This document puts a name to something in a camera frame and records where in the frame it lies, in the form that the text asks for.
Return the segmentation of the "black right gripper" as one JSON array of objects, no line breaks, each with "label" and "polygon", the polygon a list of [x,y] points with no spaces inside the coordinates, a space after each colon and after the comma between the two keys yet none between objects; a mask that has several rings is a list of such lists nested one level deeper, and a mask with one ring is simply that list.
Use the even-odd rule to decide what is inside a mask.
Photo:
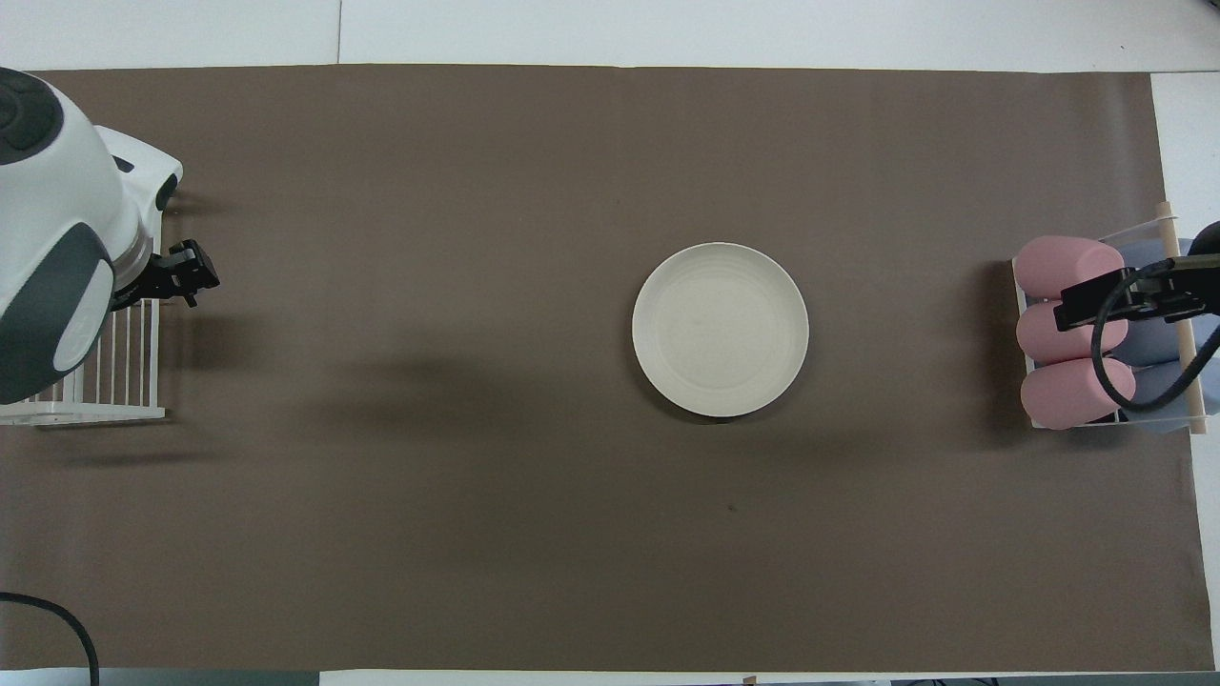
[{"label": "black right gripper", "polygon": [[1207,225],[1190,244],[1190,251],[1161,259],[1141,269],[1139,282],[1126,284],[1136,270],[1111,270],[1060,292],[1053,308],[1058,332],[1120,319],[1161,317],[1176,322],[1198,315],[1216,315],[1219,308],[1219,222]]}]

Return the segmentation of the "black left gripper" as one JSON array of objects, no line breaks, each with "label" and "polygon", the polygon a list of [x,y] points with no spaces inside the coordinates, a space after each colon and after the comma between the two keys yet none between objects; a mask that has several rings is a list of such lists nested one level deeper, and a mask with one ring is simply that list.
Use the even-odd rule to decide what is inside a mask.
[{"label": "black left gripper", "polygon": [[145,269],[134,281],[113,291],[111,310],[120,312],[133,308],[143,299],[167,300],[181,298],[187,308],[196,308],[201,292],[214,291],[221,281],[216,276],[214,261],[195,239],[184,239],[170,247],[170,253],[152,253]]}]

